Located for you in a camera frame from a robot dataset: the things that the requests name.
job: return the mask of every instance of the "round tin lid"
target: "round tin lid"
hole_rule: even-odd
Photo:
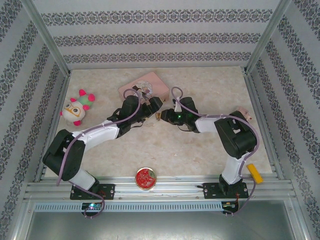
[[[143,167],[135,175],[135,183],[142,190],[151,189],[157,181],[155,172],[149,167]]]

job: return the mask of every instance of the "pink box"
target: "pink box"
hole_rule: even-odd
[[[142,104],[152,97],[159,97],[162,102],[169,100],[169,88],[154,72],[150,72],[120,87],[118,91],[123,101],[125,100],[124,91],[127,89],[137,90],[140,93]],[[125,95],[135,95],[135,93],[128,91]]]

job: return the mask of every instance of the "floral border pattern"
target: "floral border pattern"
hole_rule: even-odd
[[[0,111],[2,106],[5,104],[6,98],[10,93],[10,89],[13,86],[13,83],[16,81],[16,77],[22,67],[22,64],[25,62],[25,59],[28,55],[28,52],[38,34],[38,31],[32,21],[28,24],[26,30],[23,32],[23,35],[12,54],[12,57],[9,60],[9,63],[6,65],[6,68],[1,75],[0,80]]]
[[[38,135],[40,133],[41,126],[46,115],[46,110],[50,103],[50,98],[51,98],[53,89],[55,87],[55,83],[57,82],[57,77],[59,72],[60,72],[59,66],[57,63],[55,63],[53,65],[53,68],[50,73],[50,77],[48,79],[45,90],[41,97],[41,102],[38,106],[36,115],[34,117],[33,124],[29,132],[29,136],[27,138],[27,142],[25,143],[25,147],[23,149],[23,154],[21,155],[21,159],[19,161],[19,165],[16,169],[16,173],[14,174],[14,181],[12,182],[12,186],[9,190],[7,201],[4,204],[4,211],[2,211],[1,213],[0,239],[2,240],[6,239],[6,234],[9,231],[9,226],[14,215],[14,210],[17,206],[17,201],[21,193],[21,187],[25,180],[25,175],[27,174],[29,162],[32,158],[33,150],[35,148]]]
[[[260,33],[150,33],[55,36],[58,47],[132,44],[256,44]]]
[[[147,52],[64,55],[67,64],[176,61],[248,61],[251,52]]]
[[[320,41],[320,7],[315,0],[294,0],[294,4],[304,16],[314,35]]]
[[[277,28],[285,40],[291,55],[294,57],[295,63],[304,77],[304,81],[310,88],[316,104],[320,104],[320,74],[317,72],[314,63],[308,56],[307,51],[286,16],[281,19]]]
[[[282,62],[274,42],[270,40],[265,46],[265,49],[279,78],[280,84],[283,87],[284,94],[291,106],[291,110],[293,111],[298,127],[301,129],[300,132],[302,133],[305,145],[308,147],[311,159],[314,161],[314,165],[318,169],[318,174],[320,174],[320,143],[318,142],[318,138],[315,136],[315,130],[309,123],[309,118],[304,111],[304,106],[301,104],[299,96],[296,93],[295,86],[292,84],[290,76]]]
[[[317,206],[317,200],[313,196],[314,193],[311,190],[311,185],[308,181],[308,177],[306,175],[305,169],[302,167],[302,162],[297,153],[295,143],[293,142],[293,138],[291,137],[291,134],[288,130],[287,122],[284,118],[280,104],[276,97],[276,93],[273,90],[271,81],[269,79],[266,68],[261,58],[258,60],[256,64],[256,69],[262,81],[265,94],[267,95],[271,110],[273,112],[273,117],[277,123],[279,134],[281,135],[281,139],[283,141],[285,151],[287,152],[287,156],[289,158],[291,167],[293,169],[293,174],[296,177],[296,181],[298,182],[299,189],[302,193],[304,204],[307,206],[306,210],[309,213],[310,220],[313,222],[312,226],[315,228],[315,234],[318,238],[320,238],[319,206]]]
[[[18,13],[22,9],[19,0],[7,0],[0,10],[0,43],[11,28],[11,24],[17,18]]]
[[[29,110],[30,103],[49,58],[49,54],[50,51],[47,45],[44,45],[22,92],[16,111],[13,114],[12,122],[10,122],[6,130],[6,135],[3,138],[3,143],[1,143],[0,148],[0,180],[2,179],[2,174],[5,173],[6,165],[11,157],[11,152],[13,151],[13,146],[16,144],[18,133],[20,132],[22,123]]]
[[[42,13],[47,26],[135,23],[266,23],[272,9],[179,9]]]

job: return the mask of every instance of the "plush toy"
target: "plush toy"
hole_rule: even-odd
[[[90,93],[87,95],[83,89],[79,90],[79,98],[70,98],[71,103],[67,103],[63,110],[60,112],[60,116],[63,116],[68,122],[73,122],[75,126],[81,124],[81,120],[85,117],[86,111],[90,109],[90,106],[95,101],[95,95]]]

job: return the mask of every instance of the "yellow block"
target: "yellow block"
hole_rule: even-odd
[[[255,165],[251,163],[251,164],[248,164],[246,167],[248,168],[249,172],[251,173],[253,179],[257,184],[260,184],[264,181],[264,179],[261,177],[260,173],[256,169]]]

